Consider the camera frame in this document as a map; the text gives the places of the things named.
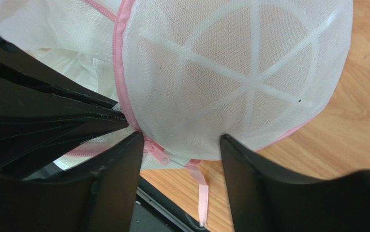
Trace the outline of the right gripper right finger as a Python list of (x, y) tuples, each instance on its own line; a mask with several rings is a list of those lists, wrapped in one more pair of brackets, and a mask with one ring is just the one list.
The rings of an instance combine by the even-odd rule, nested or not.
[(322, 180), (220, 138), (236, 232), (370, 232), (370, 170)]

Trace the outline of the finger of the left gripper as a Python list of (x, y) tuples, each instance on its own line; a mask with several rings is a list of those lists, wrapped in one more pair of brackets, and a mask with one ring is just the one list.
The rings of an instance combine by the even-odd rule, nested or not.
[(0, 174), (25, 178), (83, 143), (128, 126), (121, 113), (0, 116)]
[(120, 119), (116, 104), (37, 61), (0, 36), (1, 117)]

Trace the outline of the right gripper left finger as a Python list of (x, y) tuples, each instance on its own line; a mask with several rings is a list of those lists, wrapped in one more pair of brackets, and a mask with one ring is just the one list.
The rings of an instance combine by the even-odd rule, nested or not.
[(0, 175), (0, 232), (129, 231), (143, 148), (135, 132), (47, 179)]

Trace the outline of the white bra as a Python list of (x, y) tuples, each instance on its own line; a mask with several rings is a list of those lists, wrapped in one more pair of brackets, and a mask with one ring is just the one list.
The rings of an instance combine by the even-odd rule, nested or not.
[(119, 101), (112, 64), (68, 49), (31, 49), (26, 52), (79, 85)]

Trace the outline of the white mesh laundry bag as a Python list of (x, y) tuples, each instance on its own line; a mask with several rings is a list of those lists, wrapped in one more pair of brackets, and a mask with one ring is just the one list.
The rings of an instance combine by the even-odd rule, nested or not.
[(0, 35), (20, 49), (68, 49), (112, 64), (128, 127), (55, 160), (70, 169), (133, 131), (142, 169), (220, 160), (228, 133), (254, 151), (326, 107), (351, 44), (351, 0), (0, 0)]

